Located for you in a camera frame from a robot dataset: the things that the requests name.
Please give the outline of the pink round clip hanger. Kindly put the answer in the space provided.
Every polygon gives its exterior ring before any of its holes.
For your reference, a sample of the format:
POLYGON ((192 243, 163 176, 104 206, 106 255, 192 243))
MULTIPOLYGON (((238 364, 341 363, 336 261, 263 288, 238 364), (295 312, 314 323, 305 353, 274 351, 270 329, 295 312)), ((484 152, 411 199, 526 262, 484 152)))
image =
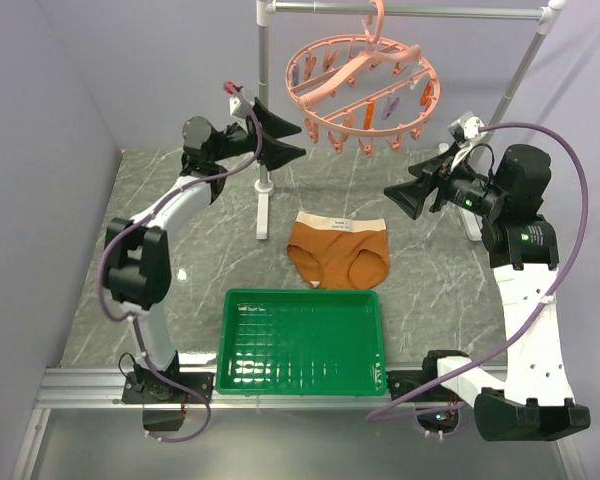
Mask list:
POLYGON ((441 97, 439 76, 421 47, 385 37, 385 4, 371 5, 374 11, 363 18, 360 33, 313 41, 286 67, 287 93, 303 116, 309 140, 328 143, 338 153, 349 141, 367 156, 377 142, 400 151, 405 139, 420 138, 441 97), (382 120, 392 95, 401 101, 382 120), (364 130, 369 100, 376 102, 375 111, 371 129, 364 130))

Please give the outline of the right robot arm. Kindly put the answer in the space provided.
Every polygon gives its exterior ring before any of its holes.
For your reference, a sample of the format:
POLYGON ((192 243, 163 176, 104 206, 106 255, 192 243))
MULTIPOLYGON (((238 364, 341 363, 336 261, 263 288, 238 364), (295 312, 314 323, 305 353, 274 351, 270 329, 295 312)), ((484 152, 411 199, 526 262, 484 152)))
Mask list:
POLYGON ((514 144, 482 175, 458 161, 459 152, 453 146, 411 166, 413 180, 384 194, 412 219, 429 195, 432 212, 452 203, 481 218, 481 241, 502 302, 507 372, 500 381, 463 352, 433 350, 422 364, 422 391, 435 400, 455 393, 472 407, 486 441, 555 441, 586 430, 590 411, 577 403, 567 380, 550 290, 561 273, 557 236, 539 213, 551 158, 514 144))

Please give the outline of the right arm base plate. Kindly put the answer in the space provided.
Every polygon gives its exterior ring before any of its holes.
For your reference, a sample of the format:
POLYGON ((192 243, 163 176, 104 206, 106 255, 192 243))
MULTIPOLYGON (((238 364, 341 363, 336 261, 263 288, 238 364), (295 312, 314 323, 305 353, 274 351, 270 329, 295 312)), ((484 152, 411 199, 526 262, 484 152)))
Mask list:
MULTIPOLYGON (((405 395, 427 382, 421 370, 398 369, 387 373, 387 387, 392 400, 405 395)), ((412 401, 417 405, 415 426, 425 436, 437 435, 444 439, 457 435, 475 426, 472 410, 462 406, 460 397, 451 390, 436 386, 427 392, 415 396, 412 401), (454 406, 453 410, 424 413, 425 403, 443 403, 454 406)))

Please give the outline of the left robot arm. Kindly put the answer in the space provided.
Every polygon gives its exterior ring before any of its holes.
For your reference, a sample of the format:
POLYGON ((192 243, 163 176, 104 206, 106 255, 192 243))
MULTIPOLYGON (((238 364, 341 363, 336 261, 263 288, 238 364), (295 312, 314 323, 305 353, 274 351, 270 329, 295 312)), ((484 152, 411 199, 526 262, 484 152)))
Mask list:
POLYGON ((121 318, 132 323, 136 358, 143 368, 154 369, 146 390, 160 402, 172 401, 182 388, 181 376, 169 369, 177 349, 164 313, 172 281, 171 240, 219 198, 233 174, 222 161, 246 155, 237 172, 254 162, 275 171, 306 153, 286 141, 300 133, 300 126, 270 112, 258 98, 231 94, 229 113, 234 121, 223 129, 203 116, 188 119, 182 128, 181 170, 173 186, 141 213, 114 218, 107 226, 99 290, 109 292, 123 309, 121 318))

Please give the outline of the orange underwear with cream waistband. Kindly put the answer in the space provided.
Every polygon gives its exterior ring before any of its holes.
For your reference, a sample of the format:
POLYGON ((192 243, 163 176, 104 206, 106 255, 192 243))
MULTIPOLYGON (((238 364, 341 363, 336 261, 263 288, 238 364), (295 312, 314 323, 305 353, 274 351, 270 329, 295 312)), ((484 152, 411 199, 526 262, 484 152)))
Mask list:
POLYGON ((287 255, 314 289, 368 290, 389 274, 386 222, 301 211, 291 228, 287 255))

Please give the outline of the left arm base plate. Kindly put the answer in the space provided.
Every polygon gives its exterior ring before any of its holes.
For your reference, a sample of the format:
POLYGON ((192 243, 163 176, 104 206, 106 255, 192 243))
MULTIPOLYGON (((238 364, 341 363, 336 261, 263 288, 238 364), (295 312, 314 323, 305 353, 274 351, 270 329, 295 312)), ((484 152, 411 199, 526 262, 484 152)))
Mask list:
MULTIPOLYGON (((175 381, 211 400, 214 375, 210 372, 177 372, 175 381)), ((156 378, 139 367, 126 375, 122 392, 123 405, 142 406, 143 427, 151 433, 177 432, 184 424, 187 404, 202 401, 179 388, 156 378)))

